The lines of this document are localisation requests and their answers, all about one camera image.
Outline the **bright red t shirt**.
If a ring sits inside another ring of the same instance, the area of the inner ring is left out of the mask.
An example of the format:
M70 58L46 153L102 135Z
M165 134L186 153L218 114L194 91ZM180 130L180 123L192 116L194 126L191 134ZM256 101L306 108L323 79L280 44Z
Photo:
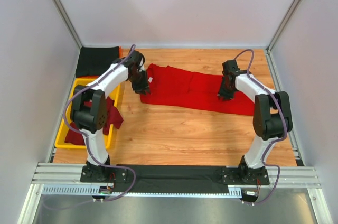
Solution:
M218 97L222 77L150 64L146 70L150 94L141 95L144 104L167 105L225 114L253 116L254 102L242 92L233 100Z

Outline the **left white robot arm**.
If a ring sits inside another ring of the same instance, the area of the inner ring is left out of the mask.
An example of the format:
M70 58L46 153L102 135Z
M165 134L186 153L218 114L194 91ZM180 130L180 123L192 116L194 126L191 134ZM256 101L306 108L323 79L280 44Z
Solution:
M144 63L144 55L132 47L126 57L115 60L92 83L74 88L67 106L71 107L70 120L75 123L76 128L69 124L67 126L84 139L88 154L86 173L103 173L111 167L103 139L103 127L108 119L106 99L125 81L130 81L136 94L150 93Z

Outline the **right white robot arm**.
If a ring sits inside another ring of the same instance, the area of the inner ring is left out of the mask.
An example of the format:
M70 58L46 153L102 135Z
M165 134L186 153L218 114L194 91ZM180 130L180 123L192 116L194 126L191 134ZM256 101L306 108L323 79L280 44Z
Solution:
M276 143L284 140L293 128L289 95L266 87L249 70L240 70L236 60L228 60L222 66L219 99L234 100L235 94L242 93L254 104L255 137L249 151L233 170L234 175L244 182L262 180L267 176L267 157Z

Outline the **dark red t shirt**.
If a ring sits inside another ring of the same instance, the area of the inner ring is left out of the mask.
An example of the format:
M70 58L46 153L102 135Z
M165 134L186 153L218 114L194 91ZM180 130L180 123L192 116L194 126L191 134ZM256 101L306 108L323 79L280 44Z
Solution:
M110 97L106 99L107 120L103 127L103 135L108 137L108 143L112 141L112 132L110 129L113 127L120 129L124 121L119 110L114 106L114 104L115 101ZM83 136L71 130L68 130L65 135L64 142L75 146L85 146Z

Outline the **black cloth strip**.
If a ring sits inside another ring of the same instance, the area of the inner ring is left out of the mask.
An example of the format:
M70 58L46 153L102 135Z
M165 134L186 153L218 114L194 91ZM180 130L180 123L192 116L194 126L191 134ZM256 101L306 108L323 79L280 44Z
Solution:
M137 193L228 193L220 166L128 165L114 169L114 191Z

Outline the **right aluminium corner post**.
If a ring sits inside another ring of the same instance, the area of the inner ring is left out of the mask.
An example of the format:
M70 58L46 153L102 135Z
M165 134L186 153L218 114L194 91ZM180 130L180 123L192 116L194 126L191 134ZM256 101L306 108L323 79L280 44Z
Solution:
M288 7L284 17L282 18L278 28L276 29L273 37L271 38L269 44L266 47L266 52L270 53L273 48L276 46L278 40L280 39L282 33L284 32L285 28L287 27L288 23L292 19L294 13L296 12L297 8L301 4L302 0L292 0L290 6Z

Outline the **aluminium corner post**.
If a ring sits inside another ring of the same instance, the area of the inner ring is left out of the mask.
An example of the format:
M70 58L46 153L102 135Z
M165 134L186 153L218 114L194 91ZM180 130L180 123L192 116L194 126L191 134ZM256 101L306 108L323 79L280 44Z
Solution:
M68 29L71 37L73 38L74 42L76 43L78 48L82 47L82 42L71 22L71 19L68 16L68 13L65 10L65 7L63 6L61 0L52 0L54 5L56 6L56 9L58 11L58 13L60 14L66 28Z
M276 29L273 37L271 38L269 44L266 47L266 52L270 53L273 48L276 46L278 40L280 39L282 33L284 32L285 28L287 27L288 23L292 19L294 13L296 12L297 8L301 4L302 0L292 0L290 6L288 7L284 17L282 18L278 28Z

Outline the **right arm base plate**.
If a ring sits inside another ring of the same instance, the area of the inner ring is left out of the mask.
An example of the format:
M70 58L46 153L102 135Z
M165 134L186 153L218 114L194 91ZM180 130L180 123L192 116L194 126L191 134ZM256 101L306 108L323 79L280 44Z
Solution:
M225 185L270 185L265 167L244 170L239 167L222 167L216 170L216 174Z

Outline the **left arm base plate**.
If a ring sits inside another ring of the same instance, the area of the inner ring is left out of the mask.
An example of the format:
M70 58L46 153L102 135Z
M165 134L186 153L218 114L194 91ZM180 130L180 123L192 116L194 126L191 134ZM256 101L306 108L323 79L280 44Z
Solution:
M133 174L127 169L107 168L88 163L82 168L80 181L84 183L131 183Z

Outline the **aluminium front rail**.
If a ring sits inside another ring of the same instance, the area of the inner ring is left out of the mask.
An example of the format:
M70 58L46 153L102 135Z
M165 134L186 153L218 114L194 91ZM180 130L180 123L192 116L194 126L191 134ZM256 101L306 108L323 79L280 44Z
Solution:
M38 163L32 184L79 184L83 164ZM316 170L310 166L282 166L277 183L278 188L320 189Z

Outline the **left aluminium corner post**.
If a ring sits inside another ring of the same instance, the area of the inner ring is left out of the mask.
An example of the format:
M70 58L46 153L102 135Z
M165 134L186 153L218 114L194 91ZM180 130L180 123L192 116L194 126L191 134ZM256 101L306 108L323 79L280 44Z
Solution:
M60 14L66 28L68 29L71 37L73 38L74 42L76 43L78 48L82 47L82 42L71 22L71 19L68 16L68 13L65 10L65 7L63 6L61 0L52 0L54 5L56 6L56 9L58 11L58 13Z

